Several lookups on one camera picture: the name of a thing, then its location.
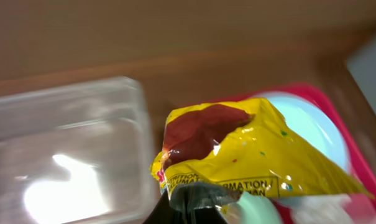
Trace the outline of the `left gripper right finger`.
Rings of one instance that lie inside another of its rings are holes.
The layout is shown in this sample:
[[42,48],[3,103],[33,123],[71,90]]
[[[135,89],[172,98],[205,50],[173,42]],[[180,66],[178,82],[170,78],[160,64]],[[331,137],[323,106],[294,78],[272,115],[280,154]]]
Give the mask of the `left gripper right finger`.
[[235,224],[282,224],[283,220],[273,203],[263,196],[244,192],[238,201],[220,208],[227,223]]

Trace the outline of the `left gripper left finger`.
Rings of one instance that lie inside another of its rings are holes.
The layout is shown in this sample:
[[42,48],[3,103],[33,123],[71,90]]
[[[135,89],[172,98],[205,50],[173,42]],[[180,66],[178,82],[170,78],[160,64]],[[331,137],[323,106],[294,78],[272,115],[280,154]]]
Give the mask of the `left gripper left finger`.
[[241,193],[216,184],[182,184],[162,194],[144,224],[226,223],[218,207],[237,202]]

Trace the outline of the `yellow snack wrapper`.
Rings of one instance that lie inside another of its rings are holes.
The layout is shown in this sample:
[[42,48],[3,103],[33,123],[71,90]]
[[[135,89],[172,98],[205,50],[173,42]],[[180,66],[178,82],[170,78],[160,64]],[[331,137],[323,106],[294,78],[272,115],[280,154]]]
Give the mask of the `yellow snack wrapper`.
[[195,182],[270,198],[366,193],[264,98],[173,110],[150,173],[169,194]]

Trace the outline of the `white tissue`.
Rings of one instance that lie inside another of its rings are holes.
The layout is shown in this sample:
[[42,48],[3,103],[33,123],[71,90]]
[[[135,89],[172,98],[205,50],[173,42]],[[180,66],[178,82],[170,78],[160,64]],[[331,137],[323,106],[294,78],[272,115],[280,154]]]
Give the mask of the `white tissue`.
[[295,224],[354,224],[344,207],[348,195],[318,195],[280,198],[277,203],[290,209]]

